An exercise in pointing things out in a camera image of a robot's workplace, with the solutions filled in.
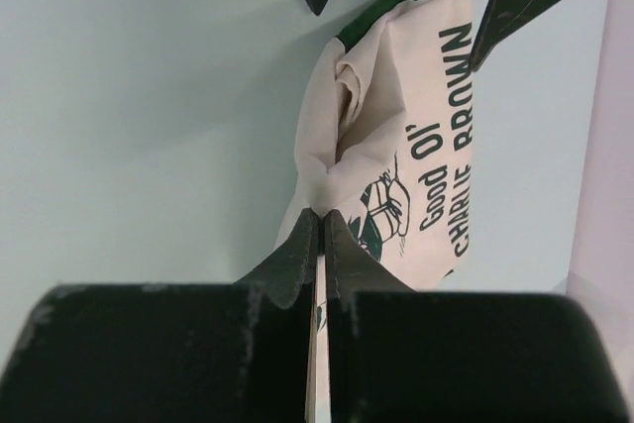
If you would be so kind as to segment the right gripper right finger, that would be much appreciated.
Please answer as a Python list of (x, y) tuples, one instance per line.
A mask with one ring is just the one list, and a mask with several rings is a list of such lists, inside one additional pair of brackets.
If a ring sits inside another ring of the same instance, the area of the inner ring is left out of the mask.
[(615, 422), (619, 385), (558, 294), (415, 291), (323, 222), (335, 422)]

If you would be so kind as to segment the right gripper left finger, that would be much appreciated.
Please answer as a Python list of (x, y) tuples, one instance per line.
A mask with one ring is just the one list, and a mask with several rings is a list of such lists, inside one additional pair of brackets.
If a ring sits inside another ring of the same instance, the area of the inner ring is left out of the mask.
[(318, 218), (231, 284), (69, 284), (1, 377), (5, 422), (303, 422)]

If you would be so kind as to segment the white and dark green t-shirt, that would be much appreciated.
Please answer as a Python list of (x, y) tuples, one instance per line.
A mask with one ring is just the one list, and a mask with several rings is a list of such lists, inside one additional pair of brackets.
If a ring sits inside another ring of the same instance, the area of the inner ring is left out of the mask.
[(297, 123), (299, 214), (341, 214), (403, 291), (433, 291), (470, 247), (473, 0), (375, 0), (323, 49)]

